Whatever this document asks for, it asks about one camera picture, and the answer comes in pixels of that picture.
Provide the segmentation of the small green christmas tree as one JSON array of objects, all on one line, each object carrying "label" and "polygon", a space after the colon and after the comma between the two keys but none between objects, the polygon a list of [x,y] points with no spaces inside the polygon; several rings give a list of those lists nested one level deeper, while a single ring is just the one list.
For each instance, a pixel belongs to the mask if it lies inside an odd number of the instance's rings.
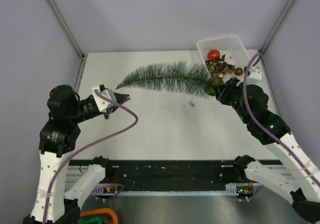
[{"label": "small green christmas tree", "polygon": [[185,61],[138,67],[120,81],[116,89],[120,88],[187,94],[204,99],[215,96],[206,66]]}]

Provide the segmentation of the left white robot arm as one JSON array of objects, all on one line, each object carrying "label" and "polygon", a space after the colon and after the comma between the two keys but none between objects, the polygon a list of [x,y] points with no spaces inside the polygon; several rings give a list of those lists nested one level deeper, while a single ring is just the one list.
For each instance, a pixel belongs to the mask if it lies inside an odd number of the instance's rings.
[{"label": "left white robot arm", "polygon": [[132,114],[131,110],[123,106],[128,100],[128,94],[115,93],[104,85],[94,87],[92,94],[83,100],[69,85],[60,85],[50,91],[47,101],[49,119],[39,134],[41,164],[37,197],[31,213],[23,219],[23,223],[77,223],[84,202],[97,190],[96,186],[100,182],[107,182],[106,188],[113,188],[116,193],[124,189],[123,185],[115,181],[111,161],[101,156],[89,162],[87,171],[68,191],[65,190],[65,183],[72,158],[134,126],[131,124],[75,150],[81,131],[78,125],[100,115],[108,119],[118,108]]}]

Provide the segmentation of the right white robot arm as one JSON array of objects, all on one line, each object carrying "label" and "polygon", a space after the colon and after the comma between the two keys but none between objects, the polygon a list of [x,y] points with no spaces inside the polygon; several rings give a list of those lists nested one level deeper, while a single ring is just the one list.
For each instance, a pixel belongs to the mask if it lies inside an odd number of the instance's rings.
[{"label": "right white robot arm", "polygon": [[231,106],[248,132],[272,152],[291,174],[287,178],[264,167],[258,160],[238,156],[234,160],[236,180],[258,182],[284,198],[305,221],[319,217],[319,169],[297,143],[283,119],[268,109],[268,95],[258,85],[244,85],[237,78],[226,83],[210,78],[210,90],[223,105]]}]

